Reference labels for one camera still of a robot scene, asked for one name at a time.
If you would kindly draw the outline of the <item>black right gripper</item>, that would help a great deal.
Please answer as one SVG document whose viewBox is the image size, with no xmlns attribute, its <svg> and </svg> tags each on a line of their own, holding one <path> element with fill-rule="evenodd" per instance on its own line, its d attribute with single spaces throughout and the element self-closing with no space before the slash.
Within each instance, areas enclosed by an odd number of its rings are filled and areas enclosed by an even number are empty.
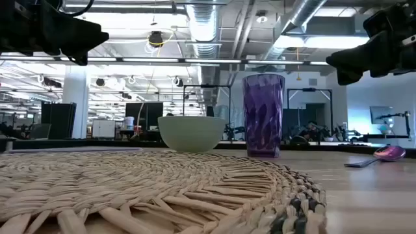
<svg viewBox="0 0 416 234">
<path fill-rule="evenodd" d="M 368 42 L 326 58 L 337 70 L 339 85 L 350 85 L 367 71 L 373 75 L 416 71 L 416 1 L 377 11 L 364 21 L 363 28 Z"/>
</svg>

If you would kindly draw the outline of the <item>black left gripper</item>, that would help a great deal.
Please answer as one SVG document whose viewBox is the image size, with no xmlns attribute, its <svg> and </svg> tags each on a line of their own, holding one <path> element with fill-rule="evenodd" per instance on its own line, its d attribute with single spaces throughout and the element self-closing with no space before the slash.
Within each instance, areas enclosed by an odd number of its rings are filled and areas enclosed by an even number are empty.
<svg viewBox="0 0 416 234">
<path fill-rule="evenodd" d="M 69 61 L 88 65 L 88 52 L 109 39 L 101 25 L 59 12 L 60 0 L 0 0 L 0 55 L 32 55 L 31 25 L 40 5 L 40 46 L 44 52 L 62 52 Z"/>
</svg>

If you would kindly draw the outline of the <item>purple egg-shaped object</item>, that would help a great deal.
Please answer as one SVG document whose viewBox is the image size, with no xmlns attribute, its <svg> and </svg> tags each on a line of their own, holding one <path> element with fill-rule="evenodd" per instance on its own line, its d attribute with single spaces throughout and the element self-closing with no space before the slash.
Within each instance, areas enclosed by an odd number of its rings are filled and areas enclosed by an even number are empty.
<svg viewBox="0 0 416 234">
<path fill-rule="evenodd" d="M 382 162 L 395 162 L 401 160 L 406 155 L 406 150 L 400 146 L 384 146 L 382 148 L 377 149 L 373 153 L 373 159 L 369 159 L 366 161 L 355 162 L 355 163 L 346 163 L 344 164 L 345 167 L 351 168 L 364 168 L 368 165 L 382 161 Z"/>
</svg>

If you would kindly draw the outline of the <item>purple faceted plastic tumbler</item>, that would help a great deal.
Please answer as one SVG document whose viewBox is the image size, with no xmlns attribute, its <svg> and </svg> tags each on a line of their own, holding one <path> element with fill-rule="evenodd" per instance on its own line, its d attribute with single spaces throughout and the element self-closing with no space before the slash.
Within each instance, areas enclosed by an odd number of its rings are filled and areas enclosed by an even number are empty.
<svg viewBox="0 0 416 234">
<path fill-rule="evenodd" d="M 244 127 L 250 157 L 280 156 L 285 78 L 273 73 L 242 80 Z"/>
</svg>

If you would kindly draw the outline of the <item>pale green bowl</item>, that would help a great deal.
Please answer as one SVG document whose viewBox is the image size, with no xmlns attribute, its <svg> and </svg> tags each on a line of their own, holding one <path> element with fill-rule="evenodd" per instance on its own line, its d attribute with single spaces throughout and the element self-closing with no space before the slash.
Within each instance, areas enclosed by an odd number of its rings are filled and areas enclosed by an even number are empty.
<svg viewBox="0 0 416 234">
<path fill-rule="evenodd" d="M 163 116 L 158 118 L 163 142 L 182 152 L 206 152 L 222 139 L 226 121 L 207 116 Z"/>
</svg>

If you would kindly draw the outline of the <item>yellow hanging ceiling tag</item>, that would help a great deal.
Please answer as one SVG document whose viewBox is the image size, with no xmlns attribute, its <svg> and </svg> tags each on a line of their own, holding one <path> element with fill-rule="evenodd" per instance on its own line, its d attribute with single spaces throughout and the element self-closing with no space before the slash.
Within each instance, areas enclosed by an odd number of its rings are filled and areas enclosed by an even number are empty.
<svg viewBox="0 0 416 234">
<path fill-rule="evenodd" d="M 300 56 L 299 56 L 299 47 L 296 48 L 296 60 L 300 61 Z M 297 65 L 297 81 L 301 81 L 302 78 L 300 77 L 300 65 Z"/>
</svg>

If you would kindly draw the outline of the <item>black partition panel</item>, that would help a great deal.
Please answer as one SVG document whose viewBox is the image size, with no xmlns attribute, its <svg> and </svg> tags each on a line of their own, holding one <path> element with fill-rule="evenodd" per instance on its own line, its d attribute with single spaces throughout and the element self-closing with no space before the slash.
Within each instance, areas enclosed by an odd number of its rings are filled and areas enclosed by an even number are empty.
<svg viewBox="0 0 416 234">
<path fill-rule="evenodd" d="M 72 138 L 76 103 L 42 103 L 41 123 L 49 124 L 50 140 Z"/>
<path fill-rule="evenodd" d="M 158 127 L 158 118 L 163 116 L 163 102 L 126 103 L 125 116 L 134 117 L 134 125 L 141 126 L 143 131 Z"/>
</svg>

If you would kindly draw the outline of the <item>person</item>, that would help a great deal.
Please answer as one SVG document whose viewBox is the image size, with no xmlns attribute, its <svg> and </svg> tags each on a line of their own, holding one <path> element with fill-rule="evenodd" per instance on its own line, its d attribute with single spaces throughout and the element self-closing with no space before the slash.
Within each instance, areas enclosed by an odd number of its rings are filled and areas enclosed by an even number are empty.
<svg viewBox="0 0 416 234">
<path fill-rule="evenodd" d="M 322 140 L 322 134 L 320 132 L 317 122 L 309 121 L 305 129 L 299 134 L 300 137 L 305 138 L 308 142 L 320 142 Z"/>
</svg>

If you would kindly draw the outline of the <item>white cabinet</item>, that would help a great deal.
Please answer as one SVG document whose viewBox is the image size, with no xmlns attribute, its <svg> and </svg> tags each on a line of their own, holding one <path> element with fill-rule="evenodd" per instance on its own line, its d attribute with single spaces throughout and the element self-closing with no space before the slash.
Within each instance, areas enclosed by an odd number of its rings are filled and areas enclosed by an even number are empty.
<svg viewBox="0 0 416 234">
<path fill-rule="evenodd" d="M 92 124 L 92 138 L 114 138 L 114 120 L 94 120 Z"/>
</svg>

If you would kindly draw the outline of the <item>round woven straw placemat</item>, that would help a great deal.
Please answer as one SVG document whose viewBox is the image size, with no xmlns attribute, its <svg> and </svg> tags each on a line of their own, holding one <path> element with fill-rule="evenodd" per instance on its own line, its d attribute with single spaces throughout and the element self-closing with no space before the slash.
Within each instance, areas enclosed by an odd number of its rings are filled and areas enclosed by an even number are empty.
<svg viewBox="0 0 416 234">
<path fill-rule="evenodd" d="M 0 234 L 328 234 L 326 193 L 273 162 L 172 151 L 0 155 Z"/>
</svg>

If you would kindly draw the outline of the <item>black metal rig frame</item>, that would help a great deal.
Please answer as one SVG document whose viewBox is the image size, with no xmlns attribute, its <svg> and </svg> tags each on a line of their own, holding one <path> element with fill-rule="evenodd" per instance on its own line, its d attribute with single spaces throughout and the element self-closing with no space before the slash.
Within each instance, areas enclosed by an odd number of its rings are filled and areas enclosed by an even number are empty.
<svg viewBox="0 0 416 234">
<path fill-rule="evenodd" d="M 232 128 L 231 128 L 231 106 L 232 106 L 231 86 L 228 85 L 228 84 L 216 84 L 216 85 L 215 84 L 203 84 L 203 85 L 202 84 L 190 84 L 190 85 L 185 84 L 183 86 L 183 93 L 182 93 L 182 102 L 183 102 L 182 115 L 183 116 L 185 115 L 185 96 L 187 95 L 186 89 L 188 87 L 192 87 L 192 88 L 196 87 L 196 88 L 200 88 L 201 90 L 203 90 L 203 89 L 214 89 L 214 88 L 217 88 L 219 90 L 223 90 L 225 88 L 228 89 L 228 92 L 224 91 L 224 93 L 227 94 L 227 96 L 228 96 L 228 115 L 227 115 L 228 123 L 226 124 L 226 127 L 225 127 L 225 133 L 227 135 L 227 140 L 230 141 L 231 143 L 233 143 L 234 133 L 233 133 Z"/>
<path fill-rule="evenodd" d="M 291 99 L 299 92 L 320 92 L 330 101 L 330 133 L 333 134 L 333 91 L 320 88 L 288 88 L 286 91 L 287 109 L 290 109 Z"/>
</svg>

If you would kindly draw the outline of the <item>wall-side computer monitor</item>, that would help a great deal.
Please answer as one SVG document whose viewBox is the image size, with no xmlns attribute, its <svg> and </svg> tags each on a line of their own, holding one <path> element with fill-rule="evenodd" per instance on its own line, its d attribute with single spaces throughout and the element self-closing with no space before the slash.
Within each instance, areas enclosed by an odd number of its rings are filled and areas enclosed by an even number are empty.
<svg viewBox="0 0 416 234">
<path fill-rule="evenodd" d="M 393 108 L 389 106 L 371 106 L 370 117 L 371 124 L 393 124 L 393 117 L 387 117 L 387 115 L 393 115 Z"/>
</svg>

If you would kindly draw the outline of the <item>black metal table frame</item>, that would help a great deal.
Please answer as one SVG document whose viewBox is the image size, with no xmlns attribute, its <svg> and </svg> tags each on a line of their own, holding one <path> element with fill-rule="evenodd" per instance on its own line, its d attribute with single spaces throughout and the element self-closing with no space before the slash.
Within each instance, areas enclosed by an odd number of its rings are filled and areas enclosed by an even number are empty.
<svg viewBox="0 0 416 234">
<path fill-rule="evenodd" d="M 130 142 L 130 141 L 114 141 L 114 140 L 15 140 L 12 138 L 0 139 L 0 153 L 7 150 L 7 146 L 11 146 L 13 150 L 39 150 L 49 148 L 81 148 L 81 147 L 104 147 L 104 148 L 149 148 L 151 150 L 159 149 L 167 150 L 168 146 L 163 142 Z M 323 152 L 343 152 L 358 153 L 372 155 L 378 146 L 364 146 L 357 144 L 329 144 L 320 143 L 319 145 L 282 145 L 279 154 L 283 155 L 288 151 L 323 151 Z"/>
</svg>

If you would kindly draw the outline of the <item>silver ceiling air duct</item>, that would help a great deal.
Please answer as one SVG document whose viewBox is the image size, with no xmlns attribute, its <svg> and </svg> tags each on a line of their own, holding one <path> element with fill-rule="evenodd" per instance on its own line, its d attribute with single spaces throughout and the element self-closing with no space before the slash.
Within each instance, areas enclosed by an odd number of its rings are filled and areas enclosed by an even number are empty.
<svg viewBox="0 0 416 234">
<path fill-rule="evenodd" d="M 196 59 L 217 59 L 220 46 L 218 42 L 219 6 L 187 5 L 189 31 Z"/>
</svg>

